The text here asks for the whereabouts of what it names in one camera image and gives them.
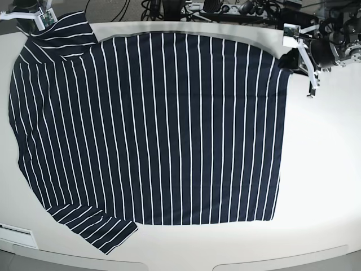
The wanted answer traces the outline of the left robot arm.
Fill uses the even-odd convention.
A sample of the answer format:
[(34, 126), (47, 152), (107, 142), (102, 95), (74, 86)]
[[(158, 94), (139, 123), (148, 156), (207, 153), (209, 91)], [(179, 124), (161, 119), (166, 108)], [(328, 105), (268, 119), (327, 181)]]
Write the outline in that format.
[(360, 63), (360, 5), (330, 8), (318, 32), (320, 36), (310, 43), (311, 56), (318, 68)]

